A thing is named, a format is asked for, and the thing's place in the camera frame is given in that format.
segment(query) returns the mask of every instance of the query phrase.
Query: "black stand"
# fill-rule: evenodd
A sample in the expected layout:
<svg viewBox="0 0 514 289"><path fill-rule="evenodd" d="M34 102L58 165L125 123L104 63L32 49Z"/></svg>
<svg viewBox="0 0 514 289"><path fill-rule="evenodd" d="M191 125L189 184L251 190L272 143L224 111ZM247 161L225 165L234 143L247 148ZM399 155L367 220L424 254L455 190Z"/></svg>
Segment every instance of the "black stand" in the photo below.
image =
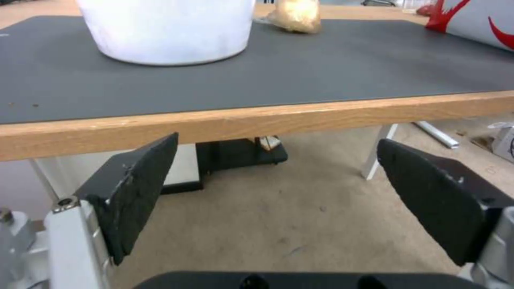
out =
<svg viewBox="0 0 514 289"><path fill-rule="evenodd" d="M197 191L204 188L203 178L215 171L278 164L287 160L287 153L282 144L271 151L261 147L259 138L254 142L248 139L211 141L196 144L198 174L200 181L167 185L161 194L173 194Z"/></svg>

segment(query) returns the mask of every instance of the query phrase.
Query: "white bowl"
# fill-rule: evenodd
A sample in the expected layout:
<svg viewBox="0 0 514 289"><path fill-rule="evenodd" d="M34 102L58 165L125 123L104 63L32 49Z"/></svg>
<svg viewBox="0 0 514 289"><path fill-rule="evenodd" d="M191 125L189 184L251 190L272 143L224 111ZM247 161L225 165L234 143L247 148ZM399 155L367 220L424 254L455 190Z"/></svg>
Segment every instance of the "white bowl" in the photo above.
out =
<svg viewBox="0 0 514 289"><path fill-rule="evenodd" d="M255 0L77 0L98 49L126 62L205 63L246 48Z"/></svg>

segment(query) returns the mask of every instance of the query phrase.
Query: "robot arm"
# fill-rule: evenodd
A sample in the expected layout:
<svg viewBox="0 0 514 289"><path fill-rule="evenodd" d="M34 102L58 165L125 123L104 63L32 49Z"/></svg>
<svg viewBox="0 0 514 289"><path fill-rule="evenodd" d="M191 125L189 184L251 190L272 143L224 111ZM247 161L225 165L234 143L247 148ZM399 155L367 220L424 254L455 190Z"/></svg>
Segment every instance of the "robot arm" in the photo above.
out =
<svg viewBox="0 0 514 289"><path fill-rule="evenodd" d="M0 222L0 257L7 260L0 269L0 286L29 288L43 286L49 279L54 289L110 288L113 263L121 263L131 252L150 216L173 161L177 138L175 134L111 158L74 196L56 203L45 219L45 232L33 233L28 218L20 212L14 212L11 221ZM514 201L510 197L458 161L394 141L382 140L378 157L396 192L425 230L456 264L466 264L460 274L463 278L171 272L137 288L511 288Z"/></svg>

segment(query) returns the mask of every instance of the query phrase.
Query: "plastic bag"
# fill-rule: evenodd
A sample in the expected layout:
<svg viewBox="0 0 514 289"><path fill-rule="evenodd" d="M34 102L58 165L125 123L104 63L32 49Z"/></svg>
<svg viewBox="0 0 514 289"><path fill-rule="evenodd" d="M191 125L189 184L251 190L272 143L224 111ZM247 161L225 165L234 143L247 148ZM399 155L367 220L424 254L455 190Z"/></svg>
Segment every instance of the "plastic bag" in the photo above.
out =
<svg viewBox="0 0 514 289"><path fill-rule="evenodd" d="M321 29L319 0L278 0L267 16L270 23L288 31L317 33Z"/></svg>

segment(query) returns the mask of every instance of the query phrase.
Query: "beige carpet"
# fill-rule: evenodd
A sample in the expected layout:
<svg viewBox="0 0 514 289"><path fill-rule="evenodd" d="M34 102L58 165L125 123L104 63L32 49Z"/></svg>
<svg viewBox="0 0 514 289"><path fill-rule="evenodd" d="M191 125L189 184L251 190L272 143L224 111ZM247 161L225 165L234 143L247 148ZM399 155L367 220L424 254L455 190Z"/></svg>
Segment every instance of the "beige carpet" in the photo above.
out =
<svg viewBox="0 0 514 289"><path fill-rule="evenodd" d="M514 195L514 165L473 145L513 115L433 122L461 141L448 150L412 124L395 140L461 160ZM459 136L456 132L467 133ZM129 288L171 270L445 272L458 268L402 205L380 169L359 174L378 127L282 136L289 160L215 173L203 191L160 197L131 256Z"/></svg>

